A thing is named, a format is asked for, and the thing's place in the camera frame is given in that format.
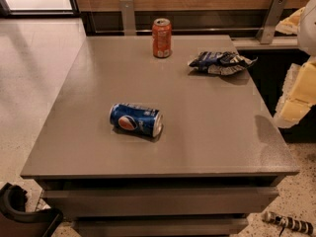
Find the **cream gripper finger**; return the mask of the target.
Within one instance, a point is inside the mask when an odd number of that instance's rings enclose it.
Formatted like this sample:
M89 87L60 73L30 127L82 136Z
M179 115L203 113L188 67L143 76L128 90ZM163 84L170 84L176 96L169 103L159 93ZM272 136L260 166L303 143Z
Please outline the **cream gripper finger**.
M305 8L296 10L287 18L281 20L276 25L276 31L286 35L298 35L300 33L301 22L303 21Z
M287 70L282 95L276 104L274 121L279 128L291 128L316 105L316 62L292 63Z

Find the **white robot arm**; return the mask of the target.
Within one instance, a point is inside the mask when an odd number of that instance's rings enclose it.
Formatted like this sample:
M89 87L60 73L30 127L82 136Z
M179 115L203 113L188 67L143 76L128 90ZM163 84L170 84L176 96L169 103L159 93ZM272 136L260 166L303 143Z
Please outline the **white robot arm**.
M303 65L292 63L287 70L274 121L279 128L291 128L316 105L316 0L310 0L276 25L283 34L297 35L300 50L309 55Z

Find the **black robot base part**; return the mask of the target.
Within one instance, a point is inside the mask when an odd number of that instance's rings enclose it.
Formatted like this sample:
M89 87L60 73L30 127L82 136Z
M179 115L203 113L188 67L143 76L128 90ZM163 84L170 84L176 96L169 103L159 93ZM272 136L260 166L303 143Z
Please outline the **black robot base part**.
M51 237L63 220L57 208L26 212L27 192L6 183L0 190L0 237Z

